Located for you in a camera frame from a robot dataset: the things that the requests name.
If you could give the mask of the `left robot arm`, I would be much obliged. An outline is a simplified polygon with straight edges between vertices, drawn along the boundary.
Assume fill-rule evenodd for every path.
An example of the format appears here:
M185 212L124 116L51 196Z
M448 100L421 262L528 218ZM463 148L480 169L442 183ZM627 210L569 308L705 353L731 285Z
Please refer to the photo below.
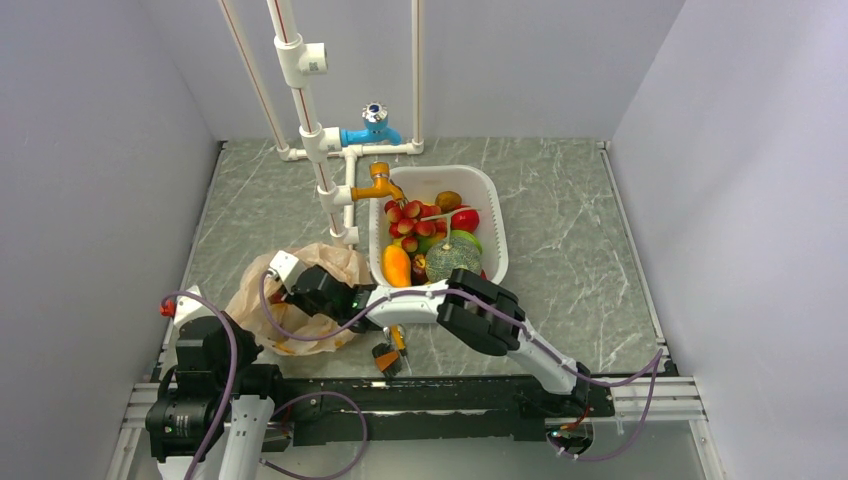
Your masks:
M231 318L203 314L179 328L177 363L145 418L164 479L253 479L270 420L287 406L280 368Z

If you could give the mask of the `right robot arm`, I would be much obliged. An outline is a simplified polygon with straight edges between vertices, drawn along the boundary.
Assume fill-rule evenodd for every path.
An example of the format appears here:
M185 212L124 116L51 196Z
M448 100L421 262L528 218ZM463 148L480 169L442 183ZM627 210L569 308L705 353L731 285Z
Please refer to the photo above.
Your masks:
M336 324L321 339L434 324L477 353L518 364L551 394L560 413L574 415L589 402L588 371L582 364L530 324L516 295L469 270L455 269L446 280L415 287L350 286L318 265L293 267L280 279L285 303Z

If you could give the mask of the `yellow orange fake mango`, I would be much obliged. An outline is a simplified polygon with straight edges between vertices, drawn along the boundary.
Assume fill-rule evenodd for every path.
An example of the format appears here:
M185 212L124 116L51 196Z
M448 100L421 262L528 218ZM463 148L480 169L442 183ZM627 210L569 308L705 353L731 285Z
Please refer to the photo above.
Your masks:
M411 279L411 261L407 252L394 244L388 245L381 255L381 271L392 287L410 287Z

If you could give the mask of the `peach plastic bag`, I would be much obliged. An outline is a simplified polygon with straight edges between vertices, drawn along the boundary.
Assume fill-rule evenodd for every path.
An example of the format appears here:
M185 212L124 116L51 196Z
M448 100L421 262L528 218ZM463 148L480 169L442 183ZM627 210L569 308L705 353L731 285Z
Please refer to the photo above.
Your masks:
M373 282L366 257L347 247L312 243L287 252L307 267L319 265L325 268L334 278L349 286ZM316 341L316 336L330 333L337 324L326 315L306 314L283 303L278 293L283 283L279 280L267 279L264 282L271 312L270 316L266 316L260 304L259 280L274 256L274 253L266 253L253 260L242 275L239 290L224 308L241 328L254 333L257 342L265 348L289 357L335 352L358 337L356 333L345 331Z

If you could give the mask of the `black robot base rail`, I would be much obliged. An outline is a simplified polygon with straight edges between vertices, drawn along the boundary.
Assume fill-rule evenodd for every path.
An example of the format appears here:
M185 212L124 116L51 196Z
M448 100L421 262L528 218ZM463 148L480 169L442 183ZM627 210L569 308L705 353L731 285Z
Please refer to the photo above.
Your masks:
M262 449L332 442L510 438L541 441L561 424L615 413L605 387L556 397L529 375L287 378L295 405L273 415Z

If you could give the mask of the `green netted fake melon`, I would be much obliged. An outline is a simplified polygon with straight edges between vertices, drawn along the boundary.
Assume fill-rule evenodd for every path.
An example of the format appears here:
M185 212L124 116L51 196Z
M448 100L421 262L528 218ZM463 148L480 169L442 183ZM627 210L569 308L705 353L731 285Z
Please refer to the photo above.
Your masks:
M454 270L464 269L480 274L482 255L476 245L465 239L451 237L437 242L425 255L425 273L430 282L448 279Z

